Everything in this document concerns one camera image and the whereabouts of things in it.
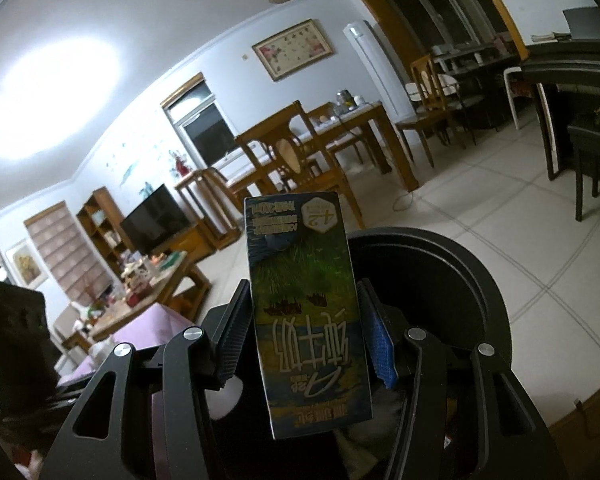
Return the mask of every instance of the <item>television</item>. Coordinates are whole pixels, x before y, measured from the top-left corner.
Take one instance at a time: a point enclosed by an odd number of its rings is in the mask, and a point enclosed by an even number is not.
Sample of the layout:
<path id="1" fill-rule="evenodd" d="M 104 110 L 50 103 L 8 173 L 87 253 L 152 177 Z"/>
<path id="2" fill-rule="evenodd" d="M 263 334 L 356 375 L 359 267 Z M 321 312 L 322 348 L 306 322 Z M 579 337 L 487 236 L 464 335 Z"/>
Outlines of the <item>television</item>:
<path id="1" fill-rule="evenodd" d="M 164 184 L 136 207 L 120 227 L 142 254 L 149 254 L 191 222 Z"/>

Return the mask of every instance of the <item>framed picture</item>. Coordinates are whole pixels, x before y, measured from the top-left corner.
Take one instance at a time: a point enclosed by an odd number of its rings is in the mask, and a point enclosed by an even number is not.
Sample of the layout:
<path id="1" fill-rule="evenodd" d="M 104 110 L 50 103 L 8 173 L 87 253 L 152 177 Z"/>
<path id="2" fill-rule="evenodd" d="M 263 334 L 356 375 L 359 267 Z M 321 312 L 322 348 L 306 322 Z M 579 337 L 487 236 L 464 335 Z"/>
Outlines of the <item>framed picture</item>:
<path id="1" fill-rule="evenodd" d="M 21 240 L 5 252 L 13 274 L 20 285 L 38 288 L 47 278 L 38 253 L 28 240 Z"/>
<path id="2" fill-rule="evenodd" d="M 314 20 L 289 27 L 253 45 L 253 50 L 273 81 L 333 54 Z"/>

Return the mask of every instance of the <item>piano bench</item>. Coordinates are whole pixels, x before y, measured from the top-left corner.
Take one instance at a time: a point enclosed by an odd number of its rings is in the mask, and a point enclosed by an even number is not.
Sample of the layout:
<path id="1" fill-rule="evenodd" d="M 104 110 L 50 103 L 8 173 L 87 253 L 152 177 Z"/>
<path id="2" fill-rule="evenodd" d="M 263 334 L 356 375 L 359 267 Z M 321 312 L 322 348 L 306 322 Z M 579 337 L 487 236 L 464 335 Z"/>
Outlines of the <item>piano bench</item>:
<path id="1" fill-rule="evenodd" d="M 598 159 L 600 158 L 600 126 L 585 117 L 579 117 L 567 126 L 573 145 L 576 170 L 576 220 L 582 221 L 582 152 L 594 156 L 595 165 L 591 194 L 598 196 Z"/>

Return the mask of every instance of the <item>black chair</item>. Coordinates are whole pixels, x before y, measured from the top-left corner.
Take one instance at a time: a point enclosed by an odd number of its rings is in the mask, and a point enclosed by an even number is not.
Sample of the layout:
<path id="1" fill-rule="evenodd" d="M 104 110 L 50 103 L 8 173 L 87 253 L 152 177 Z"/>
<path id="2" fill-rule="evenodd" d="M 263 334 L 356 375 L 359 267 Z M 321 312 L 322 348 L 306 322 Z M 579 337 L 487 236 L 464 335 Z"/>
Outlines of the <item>black chair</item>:
<path id="1" fill-rule="evenodd" d="M 593 184 L 591 195 L 598 196 L 598 159 L 600 158 L 600 126 L 587 116 L 577 118 L 567 127 L 573 145 L 573 163 L 576 170 L 576 220 L 582 222 L 582 154 L 593 156 Z"/>
<path id="2" fill-rule="evenodd" d="M 0 437 L 43 454 L 90 376 L 62 386 L 40 292 L 0 282 Z"/>

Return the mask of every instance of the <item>book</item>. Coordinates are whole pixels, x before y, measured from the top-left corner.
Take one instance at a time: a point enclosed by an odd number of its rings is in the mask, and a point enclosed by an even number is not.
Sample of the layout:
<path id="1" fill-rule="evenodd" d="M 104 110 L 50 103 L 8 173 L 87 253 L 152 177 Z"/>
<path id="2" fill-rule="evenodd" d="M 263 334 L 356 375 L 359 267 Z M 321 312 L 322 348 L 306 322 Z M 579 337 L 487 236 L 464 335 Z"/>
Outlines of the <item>book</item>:
<path id="1" fill-rule="evenodd" d="M 245 222 L 273 437 L 369 420 L 365 345 L 338 194 L 247 198 Z"/>
<path id="2" fill-rule="evenodd" d="M 570 32 L 550 32 L 549 34 L 532 34 L 531 41 L 542 43 L 543 41 L 566 41 L 571 39 Z"/>

